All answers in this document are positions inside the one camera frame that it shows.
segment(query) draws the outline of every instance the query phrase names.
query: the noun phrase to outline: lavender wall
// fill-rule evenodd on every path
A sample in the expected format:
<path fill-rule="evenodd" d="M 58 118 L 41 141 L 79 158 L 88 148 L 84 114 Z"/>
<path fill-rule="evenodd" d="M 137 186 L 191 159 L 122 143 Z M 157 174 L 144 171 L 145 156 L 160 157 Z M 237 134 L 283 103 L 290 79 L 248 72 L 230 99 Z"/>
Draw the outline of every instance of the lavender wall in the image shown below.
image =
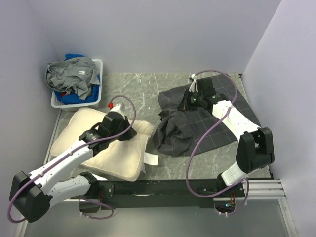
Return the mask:
<path fill-rule="evenodd" d="M 25 0 L 0 1 L 0 32 L 0 235 L 10 237 L 12 178 L 43 163 L 56 121 L 43 76 L 58 57 Z"/>
<path fill-rule="evenodd" d="M 112 72 L 242 73 L 280 0 L 28 0 L 59 57 Z"/>
<path fill-rule="evenodd" d="M 274 133 L 280 178 L 301 237 L 316 236 L 316 1 L 283 0 L 243 75 L 250 104 Z"/>

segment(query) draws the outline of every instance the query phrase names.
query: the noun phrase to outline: red cap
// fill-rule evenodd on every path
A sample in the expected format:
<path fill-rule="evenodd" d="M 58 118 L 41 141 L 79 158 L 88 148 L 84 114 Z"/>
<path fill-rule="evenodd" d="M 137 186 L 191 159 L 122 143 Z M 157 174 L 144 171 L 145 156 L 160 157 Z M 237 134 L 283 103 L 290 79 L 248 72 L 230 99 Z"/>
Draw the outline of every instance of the red cap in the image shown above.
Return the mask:
<path fill-rule="evenodd" d="M 110 103 L 108 104 L 108 107 L 109 107 L 110 109 L 113 108 L 113 107 L 114 107 L 113 103 L 110 102 Z"/>

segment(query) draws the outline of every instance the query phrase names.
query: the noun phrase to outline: marble surface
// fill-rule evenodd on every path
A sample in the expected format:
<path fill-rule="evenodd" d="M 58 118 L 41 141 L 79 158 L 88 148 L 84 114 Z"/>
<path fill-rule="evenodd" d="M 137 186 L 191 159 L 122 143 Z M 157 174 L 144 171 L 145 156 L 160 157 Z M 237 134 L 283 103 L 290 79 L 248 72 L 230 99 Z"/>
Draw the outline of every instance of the marble surface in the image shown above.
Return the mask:
<path fill-rule="evenodd" d="M 230 74 L 230 76 L 236 82 L 242 95 L 246 97 L 239 75 Z M 146 120 L 156 128 L 160 123 L 160 117 L 158 116 L 161 111 L 158 103 L 159 92 L 187 84 L 188 77 L 189 73 L 109 74 L 103 77 L 102 99 L 98 110 L 108 112 L 107 104 L 109 100 L 115 95 L 123 94 L 134 102 L 137 111 L 136 119 Z M 118 98 L 115 102 L 122 102 L 122 99 Z M 128 105 L 128 102 L 125 102 L 125 104 L 125 114 L 131 118 L 133 116 L 132 108 Z M 73 114 L 74 112 L 61 112 L 54 139 L 65 129 Z M 141 173 L 139 179 L 185 178 L 185 170 L 189 157 L 175 158 L 161 154 L 155 149 L 152 139 L 149 140 L 146 151 L 152 154 L 159 154 L 158 166 L 145 165 L 145 173 Z M 194 156 L 190 169 L 190 178 L 217 178 L 219 173 L 228 169 L 235 162 L 236 151 L 237 142 L 233 142 L 218 149 Z M 89 170 L 83 166 L 77 167 L 71 176 L 77 176 L 84 171 L 90 171 L 108 179 L 116 179 L 100 172 Z M 270 178 L 268 167 L 255 171 L 250 175 L 250 178 Z"/>

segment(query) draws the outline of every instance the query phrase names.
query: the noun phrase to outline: dark gray fabric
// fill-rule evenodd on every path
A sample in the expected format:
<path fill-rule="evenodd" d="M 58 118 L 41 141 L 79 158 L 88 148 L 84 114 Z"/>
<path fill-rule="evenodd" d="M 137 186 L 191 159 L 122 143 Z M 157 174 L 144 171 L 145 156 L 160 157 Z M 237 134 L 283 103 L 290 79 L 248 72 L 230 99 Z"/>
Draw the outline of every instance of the dark gray fabric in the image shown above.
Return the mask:
<path fill-rule="evenodd" d="M 235 95 L 232 82 L 223 75 L 213 76 L 212 79 L 217 93 L 223 93 L 232 100 Z M 218 121 L 202 108 L 193 112 L 177 111 L 184 91 L 189 87 L 190 85 L 185 85 L 159 93 L 158 102 L 162 109 L 159 114 L 161 123 L 156 129 L 153 141 L 161 153 L 174 157 L 191 155 L 202 135 Z M 246 118 L 260 126 L 257 117 L 239 91 L 234 106 Z M 223 123 L 220 123 L 204 139 L 196 154 L 216 149 L 236 140 L 232 132 Z"/>
<path fill-rule="evenodd" d="M 78 57 L 48 65 L 47 85 L 58 92 L 76 93 L 81 100 L 91 94 L 92 85 L 99 85 L 99 70 L 90 58 Z"/>

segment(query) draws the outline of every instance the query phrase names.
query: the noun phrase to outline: blue cloth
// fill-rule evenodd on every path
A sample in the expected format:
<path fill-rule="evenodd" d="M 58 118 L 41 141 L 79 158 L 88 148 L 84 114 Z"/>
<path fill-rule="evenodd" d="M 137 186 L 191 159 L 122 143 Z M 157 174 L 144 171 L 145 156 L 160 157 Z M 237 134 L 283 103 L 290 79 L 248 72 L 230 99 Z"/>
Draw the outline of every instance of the blue cloth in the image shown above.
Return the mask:
<path fill-rule="evenodd" d="M 84 57 L 84 56 L 81 55 L 81 54 L 70 54 L 70 53 L 67 53 L 65 55 L 65 57 L 66 57 L 65 61 L 67 61 L 67 60 L 72 59 L 72 58 L 78 58 L 78 57 Z M 79 96 L 77 94 L 75 94 L 75 93 L 62 96 L 61 92 L 58 92 L 58 91 L 54 91 L 54 92 L 55 92 L 55 96 L 56 96 L 57 100 L 61 101 L 65 105 L 80 104 L 80 103 L 91 103 L 91 102 L 95 102 L 95 101 L 98 100 L 98 97 L 99 97 L 99 85 L 93 85 L 93 87 L 92 87 L 92 94 L 87 96 L 85 100 L 79 99 Z"/>

